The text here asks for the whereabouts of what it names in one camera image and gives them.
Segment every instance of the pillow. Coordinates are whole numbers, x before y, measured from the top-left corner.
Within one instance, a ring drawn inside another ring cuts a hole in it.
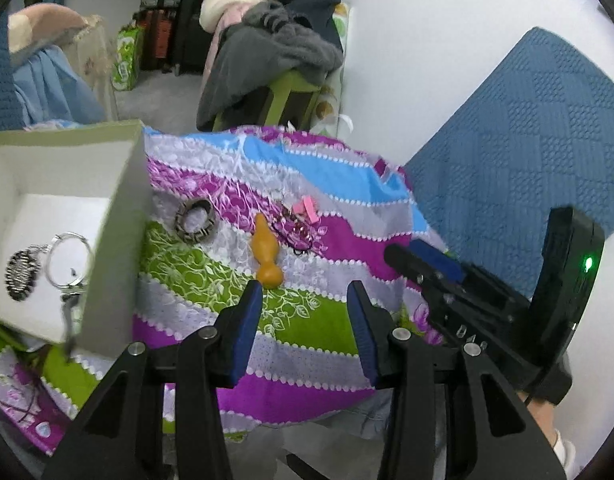
[[[19,67],[48,44],[69,41],[86,26],[78,12],[57,4],[36,4],[12,14],[8,21],[12,66]]]

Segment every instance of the green stripe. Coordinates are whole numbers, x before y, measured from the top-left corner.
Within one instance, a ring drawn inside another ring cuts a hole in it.
[[[251,279],[181,242],[155,221],[147,226],[141,271],[216,313],[236,304]],[[346,304],[306,290],[280,286],[265,291],[258,328],[281,342],[358,353]]]
[[[43,377],[53,387],[65,392],[80,410],[92,394],[98,381],[74,361],[66,362],[65,353],[58,346],[52,346],[43,366]]]

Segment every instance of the green stool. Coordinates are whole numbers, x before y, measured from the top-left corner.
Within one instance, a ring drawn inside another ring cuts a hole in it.
[[[307,109],[303,114],[303,118],[300,124],[296,124],[298,130],[304,130],[309,127],[309,118],[313,112],[313,108],[318,100],[318,95],[321,93],[322,86],[312,85],[305,81],[305,78],[298,70],[289,70],[275,81],[268,85],[270,90],[267,103],[263,107],[263,110],[267,110],[266,117],[260,118],[259,123],[263,123],[264,126],[277,126],[280,124],[280,119],[285,111],[287,100],[292,92],[296,93],[310,93],[311,99]],[[219,132],[223,129],[223,113],[220,112],[216,115],[213,121],[213,131]]]

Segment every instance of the green package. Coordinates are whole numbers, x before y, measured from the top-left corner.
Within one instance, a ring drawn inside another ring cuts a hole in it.
[[[134,23],[120,29],[116,40],[116,62],[111,78],[114,89],[124,91],[136,86],[144,32],[142,27]]]

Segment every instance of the colorful bedsheet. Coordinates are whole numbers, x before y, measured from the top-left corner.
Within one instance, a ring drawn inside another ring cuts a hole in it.
[[[387,244],[407,244],[412,237],[444,249],[400,168],[340,141],[280,128],[183,137],[145,128],[145,134],[154,194],[134,338],[153,348],[176,344],[238,301],[258,265],[249,250],[257,212],[270,219],[280,201],[292,205],[304,195],[319,205],[313,249],[296,256],[281,248],[277,262],[285,282],[265,292],[247,373],[233,390],[218,391],[225,433],[303,422],[372,395],[347,317],[351,280],[364,283],[373,303],[395,315],[404,312],[428,341],[439,340],[426,323],[427,306],[416,285],[383,261]],[[181,199],[199,196],[209,196],[220,222],[212,237],[191,247],[175,236],[173,217]],[[85,353],[65,364],[52,348],[37,381],[0,338],[0,406],[51,453],[68,417],[110,366]],[[174,422],[174,397],[168,385],[165,426]]]

